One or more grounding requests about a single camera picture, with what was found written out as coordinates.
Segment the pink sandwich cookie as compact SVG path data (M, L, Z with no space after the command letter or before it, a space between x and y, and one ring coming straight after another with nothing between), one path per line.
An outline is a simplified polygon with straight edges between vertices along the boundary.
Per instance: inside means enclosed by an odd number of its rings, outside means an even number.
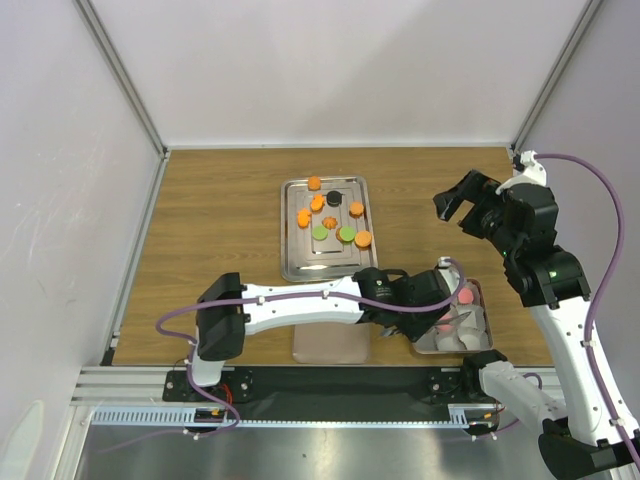
M472 304L475 300L475 295L472 289L469 287L463 287L457 295L458 303L461 305Z

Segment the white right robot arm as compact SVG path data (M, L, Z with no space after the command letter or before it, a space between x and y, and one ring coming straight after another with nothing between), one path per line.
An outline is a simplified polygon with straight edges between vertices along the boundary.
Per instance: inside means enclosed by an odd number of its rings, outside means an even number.
M559 207L543 158L533 151L516 155L513 174L503 183L471 170L433 201L443 221L463 202L471 203L459 225L502 255L509 285L547 343L564 400L555 401L495 350L465 361L462 394L474 402L497 400L536 436L555 478L580 479L637 465L639 423L595 328L603 291L591 290L577 257L556 243Z

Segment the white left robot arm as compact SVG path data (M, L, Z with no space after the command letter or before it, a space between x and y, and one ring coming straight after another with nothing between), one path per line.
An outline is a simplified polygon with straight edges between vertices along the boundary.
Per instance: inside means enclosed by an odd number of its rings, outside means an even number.
M340 279L280 287L244 284L239 273L226 273L198 298L185 388L198 400L213 398L225 362L242 353L245 338L275 328L371 323L415 341L445 314L465 281L449 259L413 276L368 267Z

